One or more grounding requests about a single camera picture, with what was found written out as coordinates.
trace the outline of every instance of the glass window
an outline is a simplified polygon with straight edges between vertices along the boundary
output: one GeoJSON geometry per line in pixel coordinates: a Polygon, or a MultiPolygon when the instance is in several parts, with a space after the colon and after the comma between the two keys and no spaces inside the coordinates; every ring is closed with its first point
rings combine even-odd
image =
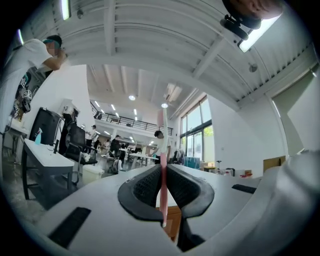
{"type": "Polygon", "coordinates": [[[182,134],[184,134],[187,131],[187,117],[185,116],[184,118],[182,118],[182,134]]]}
{"type": "Polygon", "coordinates": [[[212,125],[203,129],[203,159],[205,162],[215,162],[215,140],[212,125]]]}
{"type": "Polygon", "coordinates": [[[202,121],[205,123],[211,120],[211,112],[209,107],[209,101],[206,98],[204,102],[201,103],[202,121]]]}
{"type": "Polygon", "coordinates": [[[186,137],[181,138],[181,149],[183,149],[183,152],[186,152],[186,137]]]}
{"type": "Polygon", "coordinates": [[[194,157],[202,161],[202,131],[194,135],[194,157]]]}
{"type": "Polygon", "coordinates": [[[192,112],[187,114],[188,118],[188,131],[197,126],[201,125],[201,113],[200,113],[200,106],[197,106],[192,112]]]}
{"type": "Polygon", "coordinates": [[[193,135],[190,135],[187,137],[187,142],[188,142],[188,145],[187,145],[187,149],[186,149],[186,156],[187,157],[193,157],[193,154],[194,154],[194,136],[193,135]]]}

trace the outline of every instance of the black slot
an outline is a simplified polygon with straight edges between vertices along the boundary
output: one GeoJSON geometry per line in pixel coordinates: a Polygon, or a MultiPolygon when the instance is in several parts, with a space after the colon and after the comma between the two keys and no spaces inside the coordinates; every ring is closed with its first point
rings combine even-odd
{"type": "Polygon", "coordinates": [[[245,185],[241,185],[241,184],[235,184],[232,186],[232,188],[234,190],[239,190],[239,191],[250,193],[250,194],[253,194],[256,191],[255,187],[245,186],[245,185]]]}
{"type": "Polygon", "coordinates": [[[56,244],[67,248],[90,213],[90,209],[77,207],[51,233],[49,238],[56,244]]]}

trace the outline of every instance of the window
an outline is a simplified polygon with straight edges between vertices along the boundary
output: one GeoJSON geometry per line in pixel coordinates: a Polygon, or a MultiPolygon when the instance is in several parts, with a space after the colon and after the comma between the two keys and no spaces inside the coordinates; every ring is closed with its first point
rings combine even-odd
{"type": "Polygon", "coordinates": [[[187,117],[185,116],[184,118],[182,118],[182,129],[181,129],[181,133],[184,134],[187,131],[187,117]]]}
{"type": "Polygon", "coordinates": [[[215,161],[214,130],[206,97],[181,118],[180,147],[187,157],[215,161]]]}
{"type": "Polygon", "coordinates": [[[188,131],[197,126],[201,125],[201,113],[200,106],[197,106],[194,110],[192,110],[189,114],[187,114],[188,118],[188,131]]]}
{"type": "Polygon", "coordinates": [[[201,103],[201,112],[202,112],[203,123],[211,120],[211,112],[209,107],[209,101],[207,98],[201,103]]]}

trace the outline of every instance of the table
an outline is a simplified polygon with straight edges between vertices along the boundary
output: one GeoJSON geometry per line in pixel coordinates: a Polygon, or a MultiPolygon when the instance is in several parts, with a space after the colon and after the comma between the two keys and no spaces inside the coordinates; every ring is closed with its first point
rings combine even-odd
{"type": "Polygon", "coordinates": [[[12,119],[8,134],[12,137],[12,154],[14,155],[14,163],[21,163],[21,154],[17,157],[18,153],[22,153],[24,139],[30,133],[29,130],[22,127],[21,122],[12,119]]]}
{"type": "Polygon", "coordinates": [[[22,152],[22,184],[26,200],[29,199],[28,188],[39,186],[39,184],[27,184],[27,157],[41,172],[43,179],[43,192],[46,199],[50,200],[50,178],[52,175],[67,174],[67,189],[71,192],[71,179],[75,163],[59,153],[54,154],[49,145],[37,145],[34,141],[24,139],[22,152]]]}
{"type": "Polygon", "coordinates": [[[145,166],[148,165],[147,159],[153,159],[153,160],[157,160],[157,159],[158,159],[158,158],[156,158],[156,157],[147,156],[147,155],[145,155],[145,154],[137,154],[137,153],[129,154],[129,156],[130,156],[130,157],[134,157],[133,163],[132,163],[133,168],[136,167],[136,163],[137,163],[137,159],[138,159],[138,158],[145,158],[145,166]]]}

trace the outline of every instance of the office chair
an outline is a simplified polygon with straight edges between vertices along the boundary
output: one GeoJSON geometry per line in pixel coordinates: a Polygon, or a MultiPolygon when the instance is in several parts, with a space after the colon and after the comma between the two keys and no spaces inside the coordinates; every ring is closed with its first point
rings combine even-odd
{"type": "Polygon", "coordinates": [[[72,124],[65,138],[65,144],[67,147],[65,157],[78,163],[77,171],[74,171],[74,173],[76,173],[76,181],[72,180],[74,185],[77,185],[79,182],[80,165],[95,165],[98,162],[96,160],[98,151],[95,148],[86,145],[85,133],[86,132],[76,124],[72,124]],[[85,161],[82,158],[82,152],[85,148],[90,148],[94,152],[94,157],[91,157],[89,161],[85,161]]]}

